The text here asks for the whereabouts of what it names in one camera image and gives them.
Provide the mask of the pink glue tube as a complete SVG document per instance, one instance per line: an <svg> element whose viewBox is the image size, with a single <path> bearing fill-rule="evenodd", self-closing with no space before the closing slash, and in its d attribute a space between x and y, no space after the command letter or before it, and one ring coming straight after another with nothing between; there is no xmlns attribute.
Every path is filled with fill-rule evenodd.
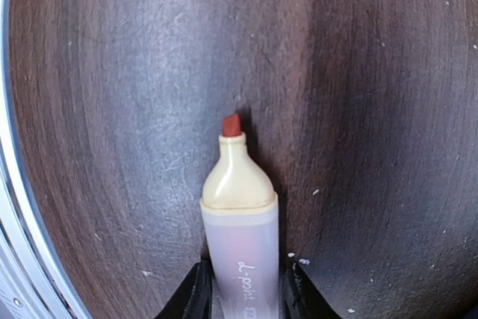
<svg viewBox="0 0 478 319"><path fill-rule="evenodd" d="M223 120L220 155L200 199L208 252L225 318L279 316L279 204L249 156L237 114Z"/></svg>

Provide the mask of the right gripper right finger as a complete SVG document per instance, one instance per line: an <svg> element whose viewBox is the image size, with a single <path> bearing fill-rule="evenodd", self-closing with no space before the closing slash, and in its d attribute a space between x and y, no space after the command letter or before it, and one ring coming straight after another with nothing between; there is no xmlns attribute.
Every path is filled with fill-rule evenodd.
<svg viewBox="0 0 478 319"><path fill-rule="evenodd" d="M336 312L297 261L289 261L282 276L282 318L336 318Z"/></svg>

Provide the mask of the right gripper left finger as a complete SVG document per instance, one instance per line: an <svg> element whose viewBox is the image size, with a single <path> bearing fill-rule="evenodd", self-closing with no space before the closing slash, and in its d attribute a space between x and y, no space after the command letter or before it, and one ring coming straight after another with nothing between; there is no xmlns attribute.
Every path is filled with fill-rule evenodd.
<svg viewBox="0 0 478 319"><path fill-rule="evenodd" d="M195 263L155 319L210 319L213 299L211 263Z"/></svg>

